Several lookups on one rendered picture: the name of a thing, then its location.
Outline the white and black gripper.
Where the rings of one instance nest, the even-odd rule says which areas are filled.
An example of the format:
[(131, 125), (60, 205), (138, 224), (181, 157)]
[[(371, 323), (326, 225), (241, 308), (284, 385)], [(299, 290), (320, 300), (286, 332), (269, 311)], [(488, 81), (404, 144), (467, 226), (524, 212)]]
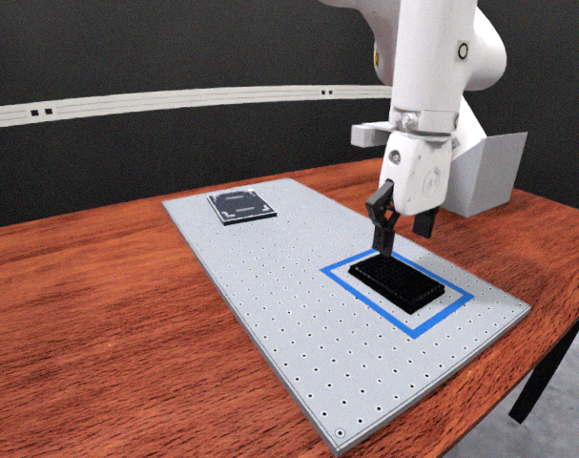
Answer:
[[(412, 232), (431, 238), (435, 215), (445, 200), (451, 162), (450, 133), (412, 135), (395, 128), (387, 143), (379, 190), (365, 203), (375, 225), (372, 248), (386, 257), (392, 255), (396, 234), (392, 229), (400, 216), (415, 215)], [(387, 211), (392, 213), (389, 220), (384, 216)]]

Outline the black well plate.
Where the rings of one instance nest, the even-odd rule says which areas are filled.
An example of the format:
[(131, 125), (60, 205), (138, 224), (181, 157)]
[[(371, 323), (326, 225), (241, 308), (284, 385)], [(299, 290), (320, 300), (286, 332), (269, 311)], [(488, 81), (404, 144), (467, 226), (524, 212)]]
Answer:
[(393, 256), (377, 254), (350, 265), (348, 273), (408, 315), (445, 293), (445, 285)]

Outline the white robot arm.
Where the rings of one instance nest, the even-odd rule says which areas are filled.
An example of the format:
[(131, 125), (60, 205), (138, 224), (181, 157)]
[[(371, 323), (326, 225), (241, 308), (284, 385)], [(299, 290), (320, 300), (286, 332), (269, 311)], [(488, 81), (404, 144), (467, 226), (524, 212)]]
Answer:
[(361, 12), (375, 35), (376, 73), (393, 87), (389, 122), (352, 126), (352, 145), (387, 145), (394, 127), (412, 135), (450, 133), (453, 160), (486, 138), (463, 91), (494, 85), (507, 57), (477, 0), (319, 1)]

